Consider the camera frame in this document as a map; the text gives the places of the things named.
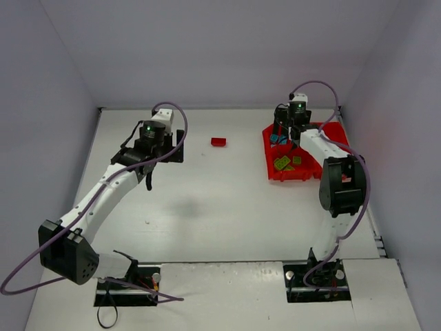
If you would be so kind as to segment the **blue long lego brick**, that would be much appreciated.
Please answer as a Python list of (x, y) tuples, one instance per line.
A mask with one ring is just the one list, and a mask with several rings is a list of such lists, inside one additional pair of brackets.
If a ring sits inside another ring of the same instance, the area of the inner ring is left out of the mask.
[(288, 139), (286, 136), (280, 136), (277, 140), (277, 144), (279, 145), (287, 145), (288, 144)]

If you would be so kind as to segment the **green long lego brick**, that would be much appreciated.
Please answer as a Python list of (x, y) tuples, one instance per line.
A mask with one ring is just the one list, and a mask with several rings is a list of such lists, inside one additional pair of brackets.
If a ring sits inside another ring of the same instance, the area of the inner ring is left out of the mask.
[(288, 156), (283, 156), (281, 158), (274, 159), (273, 165), (277, 171), (284, 170), (290, 164), (290, 158)]

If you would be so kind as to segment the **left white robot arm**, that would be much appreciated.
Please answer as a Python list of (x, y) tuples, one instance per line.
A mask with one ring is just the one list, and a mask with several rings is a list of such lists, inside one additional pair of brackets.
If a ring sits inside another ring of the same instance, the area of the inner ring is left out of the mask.
[(92, 242), (113, 209), (140, 183), (152, 189), (158, 162), (183, 162), (184, 130), (172, 132), (172, 111), (162, 109), (138, 128), (132, 147), (123, 143), (99, 182), (58, 221), (39, 227), (40, 262), (78, 285), (90, 279), (133, 281), (137, 261), (122, 252), (97, 253)]

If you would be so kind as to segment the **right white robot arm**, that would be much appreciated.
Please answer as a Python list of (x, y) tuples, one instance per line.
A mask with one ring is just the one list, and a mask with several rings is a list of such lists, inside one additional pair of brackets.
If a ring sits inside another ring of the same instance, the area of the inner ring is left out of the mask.
[(324, 125), (311, 123), (307, 97), (295, 94), (274, 111), (271, 144), (291, 144), (307, 152), (322, 168), (318, 198), (325, 211), (318, 238), (309, 250), (307, 282), (316, 271), (338, 258), (340, 242), (361, 222), (370, 182), (364, 159), (349, 146), (331, 140)]

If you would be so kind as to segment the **red compartment tray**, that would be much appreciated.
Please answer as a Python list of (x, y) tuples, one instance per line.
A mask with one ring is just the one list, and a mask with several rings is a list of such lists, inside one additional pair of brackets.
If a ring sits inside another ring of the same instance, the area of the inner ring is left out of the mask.
[[(273, 124), (267, 126), (262, 131), (264, 154), (267, 165), (267, 178), (274, 181), (307, 181), (311, 178), (320, 179), (322, 175), (323, 161), (317, 162), (313, 156), (307, 151), (301, 148), (293, 148), (293, 143), (288, 140), (287, 145), (279, 145), (277, 143), (270, 142), (270, 136), (272, 135)], [(322, 131), (328, 139), (337, 141), (338, 143), (348, 145), (347, 137), (342, 125), (338, 122), (331, 122), (324, 126)], [(336, 150), (337, 155), (332, 155), (335, 158), (343, 158), (349, 155), (347, 148), (339, 148), (338, 146), (331, 145), (331, 149)], [(274, 168), (273, 162), (276, 158), (283, 156), (290, 158), (289, 166), (295, 168), (293, 171), (277, 171)], [(292, 163), (294, 156), (299, 156), (302, 159), (300, 165)]]

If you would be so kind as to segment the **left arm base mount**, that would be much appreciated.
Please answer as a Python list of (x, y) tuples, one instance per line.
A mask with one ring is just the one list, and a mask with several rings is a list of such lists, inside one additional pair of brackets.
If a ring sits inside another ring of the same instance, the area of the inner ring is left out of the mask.
[[(135, 285), (140, 288), (158, 290), (161, 277), (159, 265), (142, 265), (139, 267)], [(158, 296), (128, 285), (112, 282), (98, 282), (94, 296), (94, 307), (156, 307)]]

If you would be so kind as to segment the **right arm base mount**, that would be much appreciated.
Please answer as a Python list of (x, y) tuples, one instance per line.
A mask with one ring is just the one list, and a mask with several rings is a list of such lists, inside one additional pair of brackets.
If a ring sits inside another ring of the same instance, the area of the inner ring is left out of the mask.
[(319, 264), (312, 251), (306, 261), (284, 262), (285, 290), (288, 303), (331, 303), (350, 301), (351, 293), (340, 259), (328, 262), (305, 275)]

